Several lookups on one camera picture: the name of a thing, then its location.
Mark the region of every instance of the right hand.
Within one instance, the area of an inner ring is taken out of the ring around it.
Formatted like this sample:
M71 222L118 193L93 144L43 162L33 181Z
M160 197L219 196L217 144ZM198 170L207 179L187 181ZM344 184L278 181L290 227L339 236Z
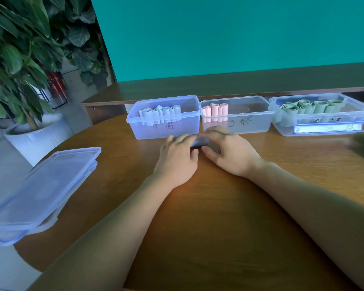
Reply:
M215 164L233 175L248 178L249 172L263 162L247 140L223 127L210 127L199 136L208 138L220 146L221 154L208 146L203 146L202 151Z

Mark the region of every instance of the left hand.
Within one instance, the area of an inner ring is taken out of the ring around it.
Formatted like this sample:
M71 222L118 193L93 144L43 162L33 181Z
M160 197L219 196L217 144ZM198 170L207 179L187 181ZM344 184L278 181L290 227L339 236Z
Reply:
M166 144L160 147L159 160L154 175L159 177L170 190L186 183L197 170L198 149L190 152L197 136L167 136Z

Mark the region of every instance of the round table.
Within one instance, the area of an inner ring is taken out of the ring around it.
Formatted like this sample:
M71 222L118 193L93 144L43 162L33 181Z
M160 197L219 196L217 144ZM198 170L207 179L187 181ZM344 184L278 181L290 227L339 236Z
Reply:
M43 271L152 173L165 139L136 140L126 115L94 125L54 151L101 146L98 166L58 221L15 244ZM364 157L353 136L244 134L266 160L364 204ZM200 151L198 170L156 213L125 283L134 290L357 290L276 202Z

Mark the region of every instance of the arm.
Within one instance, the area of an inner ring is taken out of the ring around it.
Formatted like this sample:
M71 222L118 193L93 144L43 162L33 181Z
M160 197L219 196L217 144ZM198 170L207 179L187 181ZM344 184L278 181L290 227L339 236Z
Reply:
M274 198L330 259L364 290L364 206L307 183L264 161L239 135L222 127L200 134L219 144L221 153L202 151L218 166L245 177Z
M156 211L197 170L195 136L167 137L154 173L119 207L78 239L29 288L121 290Z

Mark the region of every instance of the teal wall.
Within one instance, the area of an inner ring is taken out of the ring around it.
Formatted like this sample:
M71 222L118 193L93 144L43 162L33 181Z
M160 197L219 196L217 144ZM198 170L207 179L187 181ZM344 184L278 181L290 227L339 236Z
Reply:
M364 0L92 0L118 81L364 62Z

